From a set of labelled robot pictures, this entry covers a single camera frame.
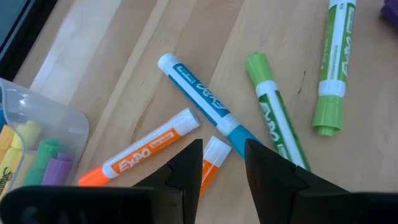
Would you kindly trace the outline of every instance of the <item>blue marker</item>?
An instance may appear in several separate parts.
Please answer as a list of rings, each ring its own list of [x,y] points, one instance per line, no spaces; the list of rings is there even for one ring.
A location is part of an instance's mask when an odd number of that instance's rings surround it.
[[[161,56],[157,65],[209,121],[228,138],[243,158],[244,144],[247,139],[260,142],[173,54],[167,53]]]

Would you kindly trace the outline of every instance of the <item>wooden surface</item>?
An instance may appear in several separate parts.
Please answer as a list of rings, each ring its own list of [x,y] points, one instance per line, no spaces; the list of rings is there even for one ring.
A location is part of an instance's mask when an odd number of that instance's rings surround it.
[[[352,191],[398,190],[398,41],[379,19],[382,0],[358,0],[344,130],[312,129],[327,0],[59,0],[16,82],[82,110],[90,138],[78,175],[195,108],[157,68],[175,54],[264,144],[272,147],[246,56],[268,55],[313,172]],[[131,186],[193,139],[201,127],[111,181]],[[197,223],[258,223],[244,161],[232,152],[200,202]]]

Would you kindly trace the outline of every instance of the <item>purple object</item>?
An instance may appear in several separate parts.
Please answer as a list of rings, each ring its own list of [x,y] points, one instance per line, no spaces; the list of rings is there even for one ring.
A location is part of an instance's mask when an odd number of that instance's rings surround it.
[[[381,14],[388,23],[398,27],[398,0],[384,0]]]
[[[51,158],[44,173],[42,185],[64,185],[72,168],[72,159],[66,152]]]

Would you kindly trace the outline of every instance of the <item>light green marker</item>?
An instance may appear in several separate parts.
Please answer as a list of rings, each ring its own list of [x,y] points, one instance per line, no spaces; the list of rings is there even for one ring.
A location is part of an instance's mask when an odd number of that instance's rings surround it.
[[[313,120],[313,126],[323,136],[333,136],[335,131],[343,128],[343,97],[346,91],[355,5],[356,0],[329,2],[319,99]]]
[[[310,170],[272,77],[266,55],[258,52],[251,54],[246,61],[246,70],[256,86],[256,93],[275,148],[285,159]]]

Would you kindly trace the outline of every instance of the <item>clear plastic case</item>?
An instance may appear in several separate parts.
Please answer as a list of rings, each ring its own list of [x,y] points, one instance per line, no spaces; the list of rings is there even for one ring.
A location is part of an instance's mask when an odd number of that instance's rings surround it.
[[[70,185],[88,136],[85,115],[1,78],[0,88],[6,123],[19,136],[21,147],[11,176],[10,168],[7,171],[0,164],[0,189],[8,192],[23,185]],[[14,138],[13,147],[18,142],[18,137]]]

